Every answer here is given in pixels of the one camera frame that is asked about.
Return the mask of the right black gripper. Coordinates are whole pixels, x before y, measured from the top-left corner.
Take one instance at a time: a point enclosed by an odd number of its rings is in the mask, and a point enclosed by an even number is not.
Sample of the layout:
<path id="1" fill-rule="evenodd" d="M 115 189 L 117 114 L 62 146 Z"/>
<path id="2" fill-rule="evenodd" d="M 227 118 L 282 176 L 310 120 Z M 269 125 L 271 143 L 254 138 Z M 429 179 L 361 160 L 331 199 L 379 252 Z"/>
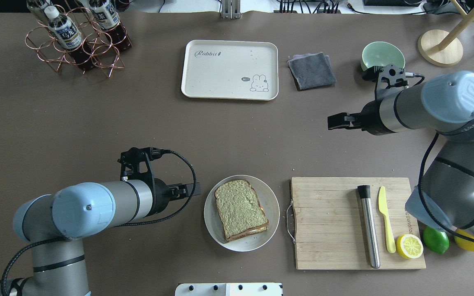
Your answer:
<path id="1" fill-rule="evenodd" d="M 359 113 L 337 113 L 327 117 L 328 130 L 361 129 L 372 135 L 385 135 L 386 127 L 380 117 L 381 101 L 367 103 Z"/>

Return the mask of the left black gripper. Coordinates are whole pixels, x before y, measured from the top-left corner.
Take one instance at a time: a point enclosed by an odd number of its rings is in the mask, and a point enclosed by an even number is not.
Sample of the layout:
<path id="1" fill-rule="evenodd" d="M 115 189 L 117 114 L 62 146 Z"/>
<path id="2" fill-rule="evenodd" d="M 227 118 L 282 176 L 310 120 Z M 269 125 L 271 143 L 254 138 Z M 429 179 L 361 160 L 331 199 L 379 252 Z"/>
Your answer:
<path id="1" fill-rule="evenodd" d="M 188 198 L 191 194 L 193 196 L 201 195 L 202 189 L 199 182 L 189 184 L 172 184 L 167 185 L 164 181 L 155 178 L 153 193 L 155 200 L 151 208 L 151 214 L 161 213 L 170 201 L 182 200 Z"/>

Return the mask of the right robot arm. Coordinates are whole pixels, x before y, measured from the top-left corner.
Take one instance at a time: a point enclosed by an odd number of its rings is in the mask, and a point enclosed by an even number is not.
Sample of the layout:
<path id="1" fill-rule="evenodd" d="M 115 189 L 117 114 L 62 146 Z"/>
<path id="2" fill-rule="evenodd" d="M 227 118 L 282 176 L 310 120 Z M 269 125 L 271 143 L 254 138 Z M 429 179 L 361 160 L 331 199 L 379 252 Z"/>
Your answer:
<path id="1" fill-rule="evenodd" d="M 328 129 L 361 129 L 373 135 L 433 129 L 446 138 L 428 169 L 420 165 L 418 185 L 406 210 L 425 225 L 474 236 L 474 73 L 457 71 L 408 87 L 404 69 L 369 70 L 375 99 L 359 113 L 328 117 Z"/>

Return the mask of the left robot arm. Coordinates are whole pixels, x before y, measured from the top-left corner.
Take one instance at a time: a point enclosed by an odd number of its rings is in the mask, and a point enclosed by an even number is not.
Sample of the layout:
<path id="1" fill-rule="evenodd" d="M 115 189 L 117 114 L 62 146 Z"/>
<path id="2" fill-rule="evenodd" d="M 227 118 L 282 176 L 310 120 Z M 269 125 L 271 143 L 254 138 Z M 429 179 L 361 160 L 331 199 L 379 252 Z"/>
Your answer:
<path id="1" fill-rule="evenodd" d="M 199 195 L 200 185 L 149 185 L 142 180 L 86 182 L 23 204 L 13 227 L 33 253 L 32 277 L 8 280 L 4 270 L 0 296 L 90 296 L 83 238 L 111 227 L 134 225 L 165 209 L 173 200 Z"/>

